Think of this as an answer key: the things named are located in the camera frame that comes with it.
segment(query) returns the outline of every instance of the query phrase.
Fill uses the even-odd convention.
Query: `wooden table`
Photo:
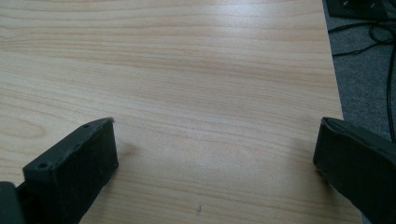
[[[0,179],[115,119],[81,223],[359,223],[312,163],[341,118],[321,1],[0,2]]]

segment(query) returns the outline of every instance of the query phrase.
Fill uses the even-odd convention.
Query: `black cable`
[[[387,113],[388,113],[388,121],[389,121],[389,131],[390,131],[390,139],[392,143],[396,143],[396,134],[395,134],[395,129],[394,129],[394,123],[393,123],[393,116],[392,116],[392,106],[391,106],[391,82],[392,82],[392,75],[393,75],[393,68],[394,68],[394,61],[396,57],[396,33],[391,29],[391,27],[394,27],[393,25],[387,25],[384,23],[379,23],[379,22],[360,22],[360,23],[353,23],[349,25],[344,25],[344,26],[339,26],[336,28],[333,28],[329,30],[329,34],[331,33],[336,33],[340,31],[344,31],[347,29],[351,29],[354,27],[359,27],[359,26],[368,26],[370,25],[369,28],[369,36],[374,40],[374,44],[364,48],[364,49],[357,49],[357,50],[352,50],[350,52],[344,52],[344,53],[337,53],[334,54],[333,57],[340,57],[340,56],[346,56],[350,54],[360,54],[367,49],[379,46],[379,45],[392,45],[392,53],[390,54],[390,62],[389,62],[389,70],[388,70],[388,79],[387,79]],[[382,40],[375,36],[375,28],[380,28],[383,30],[388,31],[392,38]]]
[[[393,75],[393,65],[395,62],[396,55],[396,44],[393,44],[393,50],[390,55],[390,63],[388,70],[388,80],[387,80],[387,111],[388,111],[388,121],[389,121],[389,129],[390,129],[390,138],[392,143],[396,143],[395,137],[395,129],[393,125],[393,116],[392,116],[392,101],[391,101],[391,87],[392,87],[392,75]]]
[[[341,57],[341,56],[346,56],[346,55],[349,55],[349,54],[360,54],[360,53],[366,51],[367,49],[370,49],[370,48],[378,46],[378,45],[380,45],[380,44],[379,43],[375,43],[375,44],[372,44],[372,45],[370,45],[370,46],[368,46],[368,47],[366,47],[364,49],[355,49],[355,50],[352,50],[350,52],[336,53],[336,54],[333,55],[333,57]]]

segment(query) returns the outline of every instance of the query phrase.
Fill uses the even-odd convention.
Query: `screw hole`
[[[38,169],[45,169],[45,168],[47,168],[48,166],[49,166],[48,164],[46,164],[45,162],[42,162],[42,163],[38,164],[37,168],[38,168]]]

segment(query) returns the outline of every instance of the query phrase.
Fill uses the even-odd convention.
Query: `light wood surface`
[[[113,117],[81,223],[359,223],[312,163],[341,118],[321,1],[0,1],[0,179]]]

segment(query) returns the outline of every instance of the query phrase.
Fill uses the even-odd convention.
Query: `floor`
[[[396,18],[396,9],[384,0],[389,16]],[[330,18],[326,0],[323,0],[328,29],[361,22],[357,20]],[[353,28],[331,34],[332,54],[362,49],[374,43],[368,27]],[[340,93],[344,120],[370,130],[390,140],[386,108],[386,84],[392,46],[378,46],[359,55],[334,57],[334,69]],[[393,114],[396,114],[396,85],[392,81]],[[362,217],[363,224],[370,222]]]

